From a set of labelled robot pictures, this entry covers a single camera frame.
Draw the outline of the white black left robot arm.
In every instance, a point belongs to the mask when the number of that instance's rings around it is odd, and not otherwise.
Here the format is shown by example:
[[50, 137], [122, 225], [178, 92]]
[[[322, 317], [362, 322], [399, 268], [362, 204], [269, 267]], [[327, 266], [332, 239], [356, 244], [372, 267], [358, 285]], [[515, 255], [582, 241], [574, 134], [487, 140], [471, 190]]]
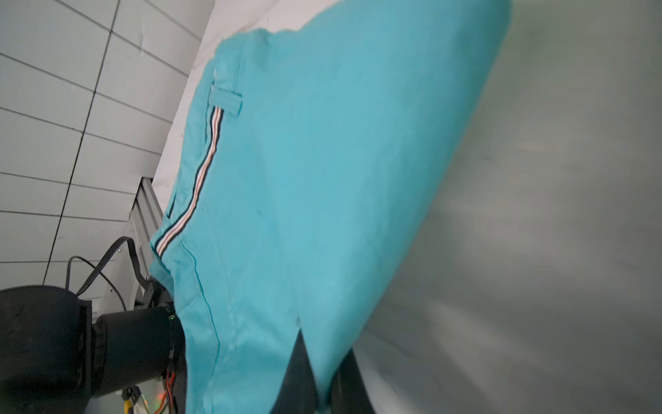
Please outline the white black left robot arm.
[[[82, 294], [122, 246], [145, 304], [92, 314]], [[184, 330], [165, 288], [141, 274], [134, 240], [118, 238], [79, 291], [68, 286], [19, 286], [1, 292], [1, 411], [83, 413], [91, 400], [119, 392], [126, 413], [147, 413], [139, 384], [160, 380], [158, 413], [183, 413], [186, 400]]]

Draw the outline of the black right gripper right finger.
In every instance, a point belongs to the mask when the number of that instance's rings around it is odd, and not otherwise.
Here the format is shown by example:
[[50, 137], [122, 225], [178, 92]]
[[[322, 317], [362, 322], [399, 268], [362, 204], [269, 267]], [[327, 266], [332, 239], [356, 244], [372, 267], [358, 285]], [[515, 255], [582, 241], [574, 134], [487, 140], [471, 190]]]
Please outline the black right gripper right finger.
[[330, 389], [332, 414], [374, 414], [355, 354], [351, 349], [336, 371]]

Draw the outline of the teal pants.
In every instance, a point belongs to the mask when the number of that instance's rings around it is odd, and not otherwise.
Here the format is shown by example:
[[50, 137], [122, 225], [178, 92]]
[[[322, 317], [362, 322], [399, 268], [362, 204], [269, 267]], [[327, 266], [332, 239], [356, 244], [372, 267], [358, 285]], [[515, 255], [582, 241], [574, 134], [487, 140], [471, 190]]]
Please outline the teal pants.
[[508, 1], [339, 1], [222, 40], [194, 92], [151, 271], [186, 411], [267, 413], [297, 341], [320, 406], [429, 211]]

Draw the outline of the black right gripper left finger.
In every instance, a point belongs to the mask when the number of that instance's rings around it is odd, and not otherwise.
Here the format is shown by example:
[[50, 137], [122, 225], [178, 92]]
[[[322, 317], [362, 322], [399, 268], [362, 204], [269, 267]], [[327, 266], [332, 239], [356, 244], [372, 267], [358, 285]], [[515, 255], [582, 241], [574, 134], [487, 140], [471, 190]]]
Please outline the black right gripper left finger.
[[303, 339], [303, 331], [299, 331], [279, 395], [270, 414], [314, 414], [317, 406], [315, 376]]

